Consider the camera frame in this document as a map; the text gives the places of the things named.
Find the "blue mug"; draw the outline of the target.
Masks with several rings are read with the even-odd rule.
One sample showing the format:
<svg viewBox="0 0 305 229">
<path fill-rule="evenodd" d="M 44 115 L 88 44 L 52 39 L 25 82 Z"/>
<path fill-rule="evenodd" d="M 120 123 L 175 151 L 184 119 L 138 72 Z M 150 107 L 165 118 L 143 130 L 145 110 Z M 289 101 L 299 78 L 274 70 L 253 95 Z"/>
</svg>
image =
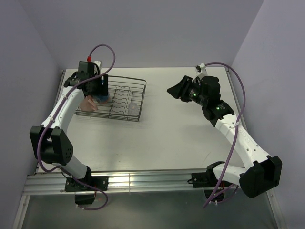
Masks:
<svg viewBox="0 0 305 229">
<path fill-rule="evenodd" d="M 98 96 L 93 96 L 95 101 L 99 104 L 105 104 L 109 100 L 109 95 L 98 95 Z"/>
</svg>

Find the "pink mug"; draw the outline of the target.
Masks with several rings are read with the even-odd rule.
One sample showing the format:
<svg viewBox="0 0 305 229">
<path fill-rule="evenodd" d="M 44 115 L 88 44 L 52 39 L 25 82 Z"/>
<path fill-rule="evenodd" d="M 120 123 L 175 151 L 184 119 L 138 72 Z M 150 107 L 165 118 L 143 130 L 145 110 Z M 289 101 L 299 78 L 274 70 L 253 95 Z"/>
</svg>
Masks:
<svg viewBox="0 0 305 229">
<path fill-rule="evenodd" d="M 79 105 L 80 109 L 85 112 L 97 111 L 98 107 L 92 96 L 86 96 Z"/>
</svg>

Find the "dark wire dish rack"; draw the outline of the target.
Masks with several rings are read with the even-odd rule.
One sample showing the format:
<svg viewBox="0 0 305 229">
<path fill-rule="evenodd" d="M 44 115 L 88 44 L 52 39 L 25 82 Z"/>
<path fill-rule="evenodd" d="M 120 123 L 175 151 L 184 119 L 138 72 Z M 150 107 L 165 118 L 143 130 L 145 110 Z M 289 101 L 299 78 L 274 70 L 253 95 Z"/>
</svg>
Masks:
<svg viewBox="0 0 305 229">
<path fill-rule="evenodd" d="M 108 84 L 109 100 L 107 103 L 99 104 L 94 100 L 98 107 L 97 111 L 85 112 L 77 108 L 76 115 L 138 122 L 142 112 L 147 81 L 110 75 Z M 136 103 L 139 107 L 136 116 L 128 115 L 128 105 L 131 102 Z"/>
</svg>

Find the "clear glass cup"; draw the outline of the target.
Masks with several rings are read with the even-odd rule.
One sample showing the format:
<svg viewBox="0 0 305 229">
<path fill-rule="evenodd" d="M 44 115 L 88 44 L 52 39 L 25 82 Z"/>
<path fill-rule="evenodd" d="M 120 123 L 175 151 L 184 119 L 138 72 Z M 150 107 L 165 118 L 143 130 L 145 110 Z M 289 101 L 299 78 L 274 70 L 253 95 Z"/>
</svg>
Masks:
<svg viewBox="0 0 305 229">
<path fill-rule="evenodd" d="M 128 115 L 136 116 L 136 115 L 138 115 L 138 112 L 139 112 L 138 105 L 134 102 L 129 103 L 129 105 L 128 105 Z"/>
</svg>

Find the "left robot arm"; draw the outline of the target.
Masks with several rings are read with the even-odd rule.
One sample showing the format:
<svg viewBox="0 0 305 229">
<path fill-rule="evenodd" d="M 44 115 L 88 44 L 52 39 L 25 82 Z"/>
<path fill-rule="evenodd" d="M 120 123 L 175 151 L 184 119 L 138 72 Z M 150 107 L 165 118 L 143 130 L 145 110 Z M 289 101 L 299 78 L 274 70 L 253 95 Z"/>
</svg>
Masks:
<svg viewBox="0 0 305 229">
<path fill-rule="evenodd" d="M 92 187 L 91 169 L 73 154 L 73 145 L 66 135 L 74 112 L 87 98 L 107 96 L 108 75 L 101 73 L 100 61 L 80 61 L 78 70 L 63 84 L 61 96 L 51 114 L 40 126 L 30 129 L 30 140 L 35 158 L 44 172 L 52 172 L 44 165 L 55 168 L 76 179 L 81 190 Z"/>
</svg>

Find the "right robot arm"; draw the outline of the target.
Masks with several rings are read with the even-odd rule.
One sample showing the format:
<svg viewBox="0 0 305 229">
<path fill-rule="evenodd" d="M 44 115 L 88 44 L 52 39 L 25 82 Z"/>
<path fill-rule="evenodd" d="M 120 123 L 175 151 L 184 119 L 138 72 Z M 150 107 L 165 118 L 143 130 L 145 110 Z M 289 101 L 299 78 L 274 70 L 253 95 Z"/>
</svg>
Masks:
<svg viewBox="0 0 305 229">
<path fill-rule="evenodd" d="M 243 162 L 243 167 L 223 161 L 209 165 L 202 184 L 213 187 L 225 181 L 239 186 L 249 198 L 254 198 L 279 185 L 282 161 L 263 150 L 239 124 L 233 109 L 221 100 L 220 89 L 217 77 L 184 76 L 178 84 L 168 88 L 167 93 L 183 102 L 199 104 L 204 117 L 225 136 Z"/>
</svg>

